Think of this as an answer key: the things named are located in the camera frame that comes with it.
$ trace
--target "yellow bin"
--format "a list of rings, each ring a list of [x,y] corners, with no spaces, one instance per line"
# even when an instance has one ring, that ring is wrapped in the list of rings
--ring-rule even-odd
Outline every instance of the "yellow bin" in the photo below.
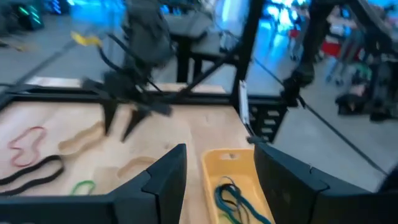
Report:
[[[203,183],[207,207],[212,224],[231,223],[223,216],[223,212],[217,208],[214,200],[216,187],[219,184],[230,182],[230,180],[224,178],[226,176],[230,177],[241,189],[243,197],[253,205],[258,213],[275,223],[257,178],[253,149],[210,150],[203,154],[201,163],[203,166]],[[247,223],[247,217],[243,210],[241,215],[243,223]],[[250,215],[249,219],[250,224],[260,223],[252,215]]]

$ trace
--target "red rubber band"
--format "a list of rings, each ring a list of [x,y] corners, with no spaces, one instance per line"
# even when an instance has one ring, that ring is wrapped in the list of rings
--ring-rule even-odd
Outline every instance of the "red rubber band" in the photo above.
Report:
[[[24,149],[21,148],[21,147],[17,147],[17,146],[15,146],[15,145],[17,144],[18,141],[20,141],[22,138],[24,138],[25,136],[27,136],[30,132],[35,131],[35,130],[41,130],[41,133],[40,133],[40,135],[37,137],[37,139],[32,143],[32,145],[31,145],[31,147],[30,147],[30,148],[33,150],[34,157],[33,157],[33,159],[32,159],[30,162],[28,162],[28,163],[26,163],[26,164],[19,164],[19,163],[17,162],[17,160],[18,160],[18,158],[20,158],[20,157],[24,154]],[[17,149],[17,150],[18,150],[18,153],[17,153],[14,157],[12,157],[11,160],[10,160],[11,165],[16,166],[16,167],[26,167],[26,166],[29,166],[29,165],[35,163],[36,160],[37,160],[37,159],[39,158],[39,156],[40,156],[40,152],[39,152],[39,149],[38,149],[37,147],[39,146],[40,142],[43,140],[43,138],[44,138],[46,135],[47,135],[47,130],[46,130],[45,128],[40,127],[40,126],[35,126],[35,127],[31,127],[31,128],[29,128],[29,129],[27,129],[27,130],[26,130],[25,132],[23,132],[20,136],[16,137],[16,138],[13,139],[12,141],[10,141],[10,142],[8,143],[8,145],[7,145],[8,148],[9,148],[9,149]]]

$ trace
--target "black rubber band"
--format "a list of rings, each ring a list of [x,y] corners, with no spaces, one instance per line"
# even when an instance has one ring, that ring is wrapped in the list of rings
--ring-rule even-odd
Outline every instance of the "black rubber band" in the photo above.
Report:
[[[48,176],[48,177],[44,177],[44,178],[40,178],[40,179],[34,179],[31,180],[29,182],[27,182],[26,184],[16,188],[16,189],[12,189],[12,190],[7,190],[5,192],[0,192],[0,196],[13,196],[13,195],[17,195],[20,194],[24,191],[26,191],[29,188],[38,186],[38,185],[42,185],[42,184],[46,184],[49,183],[53,180],[55,180],[58,176],[60,176],[63,171],[65,170],[65,164],[63,163],[63,160],[60,156],[58,155],[52,155],[52,156],[47,156],[46,158],[44,158],[43,160],[41,160],[40,162],[38,162],[37,164],[30,166],[30,167],[26,167],[23,168],[19,171],[17,171],[16,173],[12,174],[9,177],[6,177],[4,179],[0,179],[0,186],[1,185],[6,185],[6,184],[10,184],[13,181],[15,181],[16,179],[22,177],[25,174],[34,172],[38,169],[40,169],[42,166],[48,164],[49,162],[52,161],[59,161],[61,163],[61,167],[52,175]]]

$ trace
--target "metal pole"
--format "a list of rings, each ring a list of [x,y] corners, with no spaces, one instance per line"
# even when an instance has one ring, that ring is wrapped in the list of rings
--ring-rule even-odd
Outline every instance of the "metal pole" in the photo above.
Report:
[[[231,104],[237,112],[239,112],[239,81],[246,79],[254,41],[257,36],[259,20],[262,16],[264,0],[249,0],[249,2],[249,14],[241,37],[242,44],[238,53],[239,61],[236,66],[234,85],[231,93]]]

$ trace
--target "wooden work surface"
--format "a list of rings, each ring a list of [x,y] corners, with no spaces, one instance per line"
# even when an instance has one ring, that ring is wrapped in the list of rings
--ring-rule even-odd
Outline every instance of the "wooden work surface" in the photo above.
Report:
[[[64,78],[34,78],[30,83],[43,86],[78,86],[80,82]],[[164,90],[176,90],[182,86],[164,84],[160,87]],[[196,91],[223,92],[223,89],[219,86],[202,85]],[[97,104],[15,102],[8,106],[0,115],[3,142],[0,179],[19,169],[10,165],[9,160],[16,152],[8,149],[7,143],[27,128],[43,126],[47,130],[47,136],[39,146],[39,159],[42,159],[57,154],[60,142],[101,121],[101,114]],[[21,195],[68,195],[76,183],[93,179],[95,170],[99,167],[122,167],[140,156],[158,159],[178,143],[184,142],[187,145],[188,172],[180,223],[210,223],[201,177],[201,155],[209,149],[253,147],[246,142],[248,132],[235,110],[230,106],[174,106],[171,117],[153,115],[143,121],[123,144],[120,137],[129,116],[127,105],[119,107],[110,137],[102,139],[99,144],[78,156],[67,158],[65,173],[55,181],[29,189]],[[37,137],[36,134],[33,133],[21,141],[21,146],[27,149],[22,161],[28,161],[32,157],[28,149]],[[125,178],[133,178],[149,165],[131,167],[133,171],[127,172]],[[55,168],[50,168],[51,166],[36,172],[34,179],[54,172]],[[0,192],[20,186],[31,180],[32,175],[16,180],[6,188],[1,187]]]

